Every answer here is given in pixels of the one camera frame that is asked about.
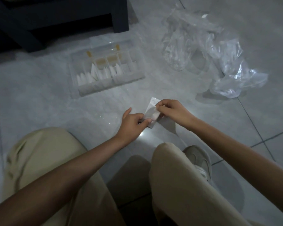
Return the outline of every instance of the tile floor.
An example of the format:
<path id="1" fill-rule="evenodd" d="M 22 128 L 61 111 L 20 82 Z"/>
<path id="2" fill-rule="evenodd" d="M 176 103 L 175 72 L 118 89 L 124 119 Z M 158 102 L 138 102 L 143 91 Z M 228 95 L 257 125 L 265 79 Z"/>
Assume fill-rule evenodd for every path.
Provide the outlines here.
<path id="1" fill-rule="evenodd" d="M 166 30 L 162 20 L 175 5 L 209 11 L 236 30 L 246 59 L 270 74 L 268 83 L 239 98 L 226 99 L 208 92 L 210 80 L 201 78 L 196 66 L 182 72 L 167 66 L 160 47 Z M 283 167 L 283 0 L 130 0 L 129 22 L 130 30 L 124 33 L 99 30 L 61 38 L 40 52 L 0 54 L 0 192 L 5 155 L 22 136 L 60 126 L 93 148 L 113 136 L 127 108 L 143 113 L 152 96 L 180 100 L 197 117 Z M 71 99 L 69 53 L 125 38 L 132 38 L 143 51 L 146 78 Z M 201 140 L 168 120 L 146 129 L 100 169 L 124 216 L 149 206 L 151 155 L 158 144 L 167 141 L 180 149 L 194 144 L 206 149 L 214 163 L 217 189 L 243 216 L 265 225 L 283 225 L 283 214 L 274 205 Z M 153 219 L 151 211 L 147 210 L 147 216 Z M 132 224 L 132 219 L 125 220 Z"/>

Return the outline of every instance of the clear plastic organizer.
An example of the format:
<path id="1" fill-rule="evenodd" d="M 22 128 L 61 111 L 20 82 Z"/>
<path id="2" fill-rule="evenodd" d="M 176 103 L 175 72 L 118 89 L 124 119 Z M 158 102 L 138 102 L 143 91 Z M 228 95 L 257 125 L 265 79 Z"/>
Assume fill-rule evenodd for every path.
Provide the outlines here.
<path id="1" fill-rule="evenodd" d="M 130 40 L 71 54 L 72 95 L 85 96 L 145 77 L 141 51 Z"/>

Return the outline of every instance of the beige pants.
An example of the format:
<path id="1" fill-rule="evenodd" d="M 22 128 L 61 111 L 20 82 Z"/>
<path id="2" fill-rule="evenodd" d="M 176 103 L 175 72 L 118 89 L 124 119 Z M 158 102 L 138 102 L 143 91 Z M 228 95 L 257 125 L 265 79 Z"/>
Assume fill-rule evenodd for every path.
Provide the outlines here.
<path id="1" fill-rule="evenodd" d="M 55 167 L 86 152 L 61 128 L 23 137 L 11 149 L 4 175 L 3 199 Z M 163 143 L 152 157 L 150 183 L 158 222 L 169 216 L 178 225 L 249 225 L 200 175 L 174 144 Z M 99 172 L 72 201 L 43 225 L 125 225 Z"/>

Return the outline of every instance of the shoe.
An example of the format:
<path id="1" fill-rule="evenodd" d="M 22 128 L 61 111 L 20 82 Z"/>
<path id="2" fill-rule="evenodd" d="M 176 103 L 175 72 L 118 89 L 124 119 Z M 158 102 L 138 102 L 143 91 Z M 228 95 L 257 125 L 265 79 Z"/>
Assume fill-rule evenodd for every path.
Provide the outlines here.
<path id="1" fill-rule="evenodd" d="M 200 174 L 210 182 L 212 177 L 212 163 L 207 152 L 196 145 L 185 148 L 183 152 Z"/>

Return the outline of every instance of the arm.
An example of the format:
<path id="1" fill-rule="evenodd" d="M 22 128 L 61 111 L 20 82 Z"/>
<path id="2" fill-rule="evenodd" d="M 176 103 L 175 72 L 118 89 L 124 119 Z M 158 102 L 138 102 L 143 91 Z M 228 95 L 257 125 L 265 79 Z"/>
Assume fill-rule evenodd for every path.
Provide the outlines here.
<path id="1" fill-rule="evenodd" d="M 162 100 L 156 109 L 200 137 L 283 212 L 283 169 L 276 163 L 196 118 L 179 101 Z"/>
<path id="2" fill-rule="evenodd" d="M 19 190 L 0 204 L 0 226 L 41 225 L 78 192 L 83 184 L 117 151 L 135 140 L 150 120 L 143 114 L 129 114 L 113 138 L 64 163 Z"/>

